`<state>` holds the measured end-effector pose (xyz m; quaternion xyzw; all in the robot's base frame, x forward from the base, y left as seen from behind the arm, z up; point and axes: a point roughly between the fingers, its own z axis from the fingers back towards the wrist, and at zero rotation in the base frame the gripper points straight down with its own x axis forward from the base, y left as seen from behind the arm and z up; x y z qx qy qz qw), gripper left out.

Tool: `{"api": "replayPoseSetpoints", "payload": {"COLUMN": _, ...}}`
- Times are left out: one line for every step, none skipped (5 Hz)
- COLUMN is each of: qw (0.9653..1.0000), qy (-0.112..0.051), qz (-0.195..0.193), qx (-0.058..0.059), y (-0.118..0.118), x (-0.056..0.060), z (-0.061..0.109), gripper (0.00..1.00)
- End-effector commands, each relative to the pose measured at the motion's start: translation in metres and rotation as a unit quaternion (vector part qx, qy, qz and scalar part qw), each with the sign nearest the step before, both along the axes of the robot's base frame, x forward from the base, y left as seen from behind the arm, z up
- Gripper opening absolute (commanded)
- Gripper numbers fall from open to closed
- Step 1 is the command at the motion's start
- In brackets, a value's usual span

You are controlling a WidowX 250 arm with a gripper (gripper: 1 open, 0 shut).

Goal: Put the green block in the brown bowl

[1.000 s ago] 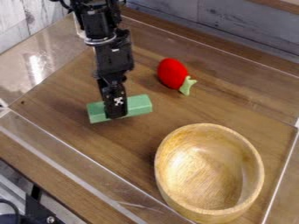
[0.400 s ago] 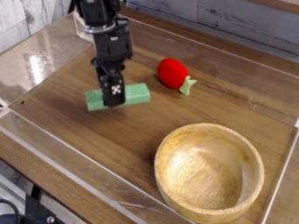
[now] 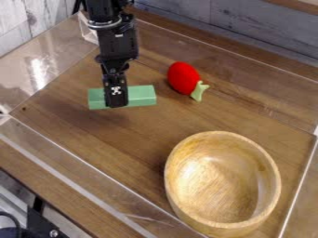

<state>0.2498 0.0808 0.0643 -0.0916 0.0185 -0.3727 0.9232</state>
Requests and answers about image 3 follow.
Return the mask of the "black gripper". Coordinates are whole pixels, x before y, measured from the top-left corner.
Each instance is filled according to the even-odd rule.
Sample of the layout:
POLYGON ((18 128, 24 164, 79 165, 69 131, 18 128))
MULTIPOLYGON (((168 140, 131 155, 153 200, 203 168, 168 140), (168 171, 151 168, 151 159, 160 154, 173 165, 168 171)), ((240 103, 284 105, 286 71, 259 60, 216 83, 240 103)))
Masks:
POLYGON ((105 105, 119 108, 128 105, 128 86, 123 72, 129 61, 139 55, 133 15, 93 20, 97 31, 97 63, 103 71, 103 90, 105 105))

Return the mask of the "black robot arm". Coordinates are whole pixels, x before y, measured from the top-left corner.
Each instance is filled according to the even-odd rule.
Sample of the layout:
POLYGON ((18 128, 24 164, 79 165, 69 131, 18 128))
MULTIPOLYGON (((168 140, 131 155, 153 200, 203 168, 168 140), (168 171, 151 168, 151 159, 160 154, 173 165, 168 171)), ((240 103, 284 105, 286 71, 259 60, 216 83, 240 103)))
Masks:
POLYGON ((109 108, 128 105, 125 71, 139 56, 135 17, 124 11, 133 0, 84 0, 88 28, 97 33, 103 92, 109 108))

